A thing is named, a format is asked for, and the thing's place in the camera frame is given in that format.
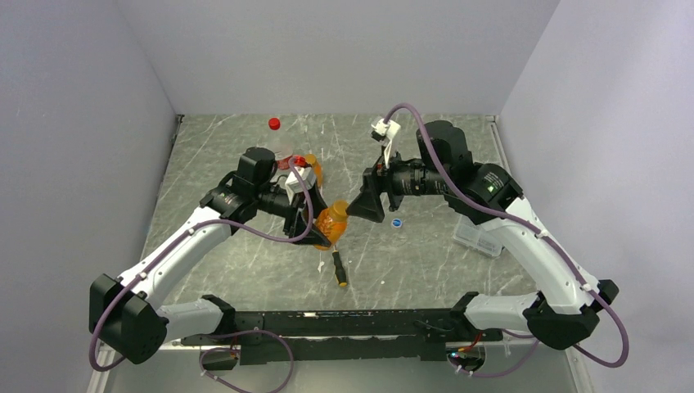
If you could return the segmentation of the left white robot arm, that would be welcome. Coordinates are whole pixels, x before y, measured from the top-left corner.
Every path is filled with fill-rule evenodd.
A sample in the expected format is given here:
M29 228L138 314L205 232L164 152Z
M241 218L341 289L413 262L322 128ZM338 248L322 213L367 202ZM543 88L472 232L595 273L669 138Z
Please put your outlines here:
M239 231L273 242L327 246L313 220L327 208L313 166L302 156L287 161L280 182L275 154L250 147L168 239L116 278L102 274L89 289L89 363L98 372L123 360L141 364L164 343L207 336L223 344L237 332L235 309L217 296L165 305L174 287L211 252Z

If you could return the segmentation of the orange juice bottle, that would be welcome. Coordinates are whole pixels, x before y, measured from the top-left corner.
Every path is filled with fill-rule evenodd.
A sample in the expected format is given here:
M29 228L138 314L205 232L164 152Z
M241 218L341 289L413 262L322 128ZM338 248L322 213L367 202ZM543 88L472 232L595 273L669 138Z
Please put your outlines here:
M340 237L344 234L348 224L349 216L345 218L335 217L331 213L331 206L323 210L316 218L316 221L314 223L315 227L321 233L323 233L329 241L328 246L314 246L315 248L321 251L326 251L333 247L336 244L336 242L340 239Z
M323 185L324 178L322 167L318 161L318 158L314 154L306 154L304 155L304 159L306 164L313 169L313 172L315 173L315 176L317 178L317 185L319 188L321 188Z

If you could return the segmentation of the red bottle cap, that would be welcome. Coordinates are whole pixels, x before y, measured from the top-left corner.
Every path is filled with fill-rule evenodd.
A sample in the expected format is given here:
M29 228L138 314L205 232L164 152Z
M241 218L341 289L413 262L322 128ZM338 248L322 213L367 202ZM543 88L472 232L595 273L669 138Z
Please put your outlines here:
M279 130L281 128L282 124L281 121L277 117L273 117L268 120L268 127L271 130Z

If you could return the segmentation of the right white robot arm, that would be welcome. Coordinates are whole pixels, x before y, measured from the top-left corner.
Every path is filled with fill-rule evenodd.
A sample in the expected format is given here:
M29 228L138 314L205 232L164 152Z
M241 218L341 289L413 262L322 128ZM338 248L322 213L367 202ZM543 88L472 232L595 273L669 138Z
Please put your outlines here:
M379 223L385 218L383 198L394 211L406 196L441 195L456 213L500 242L536 285L536 291L522 296L468 292L450 311L454 335L470 340L487 329L528 332L555 350L589 338L600 311L618 295L616 284L564 260L520 185L503 167L474 161L460 128L446 120L426 123L416 133L420 155L410 160L396 149L400 130L393 120L372 124L381 154L364 170L348 214Z

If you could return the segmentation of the clear red-label bottle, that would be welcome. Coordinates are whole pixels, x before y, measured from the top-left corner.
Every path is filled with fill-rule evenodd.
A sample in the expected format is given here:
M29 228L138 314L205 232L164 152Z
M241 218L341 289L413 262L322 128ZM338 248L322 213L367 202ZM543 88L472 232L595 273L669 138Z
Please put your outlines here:
M279 130L271 130L268 149L274 153L278 169L288 170L294 152L291 136L283 126Z

